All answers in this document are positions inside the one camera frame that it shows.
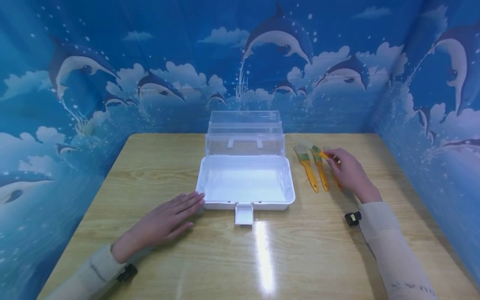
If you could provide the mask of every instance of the box latch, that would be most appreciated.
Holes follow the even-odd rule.
[[[235,205],[235,225],[253,225],[253,205]]]

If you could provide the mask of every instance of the clear plastic box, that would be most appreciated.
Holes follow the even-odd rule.
[[[213,111],[197,188],[205,209],[235,209],[235,224],[254,210],[284,210],[295,201],[278,111]]]

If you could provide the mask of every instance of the finger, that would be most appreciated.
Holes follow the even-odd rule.
[[[174,240],[176,239],[180,234],[183,232],[187,231],[189,228],[193,226],[192,222],[187,222],[185,224],[182,224],[180,227],[177,229],[173,230],[171,233],[167,235],[168,240]]]
[[[173,198],[172,200],[170,200],[168,202],[169,205],[173,205],[175,204],[178,200],[180,200],[181,198],[185,197],[187,194],[185,194],[184,192],[181,193],[180,195],[178,195],[177,197]]]
[[[172,205],[172,207],[176,207],[178,205],[181,205],[182,203],[184,202],[187,202],[191,199],[193,199],[194,197],[198,196],[198,193],[197,192],[191,192],[190,194],[186,195],[186,196],[183,196],[182,198],[178,199],[177,201],[175,201]]]
[[[340,175],[340,168],[338,167],[338,164],[332,159],[327,159],[326,161],[327,161],[327,164],[332,169],[333,174],[338,177]]]
[[[200,201],[198,201],[195,204],[193,204],[192,206],[190,206],[190,208],[179,212],[175,216],[177,222],[179,223],[179,222],[185,220],[186,218],[189,218],[189,217],[193,216],[196,213],[196,211],[199,210],[200,207],[202,207],[204,205],[204,203],[205,203],[205,199],[203,199],[203,197],[202,197]]]
[[[196,195],[195,197],[189,199],[188,201],[185,201],[177,206],[175,206],[173,208],[173,212],[175,214],[178,214],[182,211],[184,211],[185,209],[188,209],[190,207],[192,207],[193,205],[195,205],[197,202],[199,202],[200,200],[202,200],[203,198],[205,197],[205,194],[204,193],[201,193],[199,195]]]
[[[164,211],[165,209],[171,207],[172,203],[174,203],[176,200],[178,200],[179,198],[184,197],[184,196],[185,196],[185,194],[182,193],[182,194],[178,195],[177,197],[160,204],[159,206],[155,207],[152,211],[158,214],[158,213]]]
[[[348,153],[346,150],[344,150],[342,148],[328,149],[328,150],[324,150],[324,152],[325,152],[325,154],[327,154],[330,157],[336,156],[340,161],[342,159],[347,158],[347,156],[350,155],[350,153]]]

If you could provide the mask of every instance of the table top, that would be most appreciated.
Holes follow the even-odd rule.
[[[193,231],[145,257],[139,273],[116,285],[112,299],[386,299],[360,228],[343,215],[358,208],[327,176],[315,193],[293,146],[301,137],[342,147],[363,164],[396,214],[439,299],[478,299],[445,236],[383,141],[374,134],[287,134],[296,201],[285,211],[255,211],[253,227],[236,227],[233,210],[207,210]],[[44,298],[97,249],[182,192],[195,189],[203,134],[132,135],[44,286]]]

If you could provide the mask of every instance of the beige sleeve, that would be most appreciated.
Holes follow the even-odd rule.
[[[385,202],[362,204],[360,213],[361,231],[375,256],[389,300],[437,299],[390,206]]]
[[[96,299],[104,288],[123,272],[125,264],[119,264],[112,256],[111,245],[93,254],[77,272],[47,297],[47,300]]]

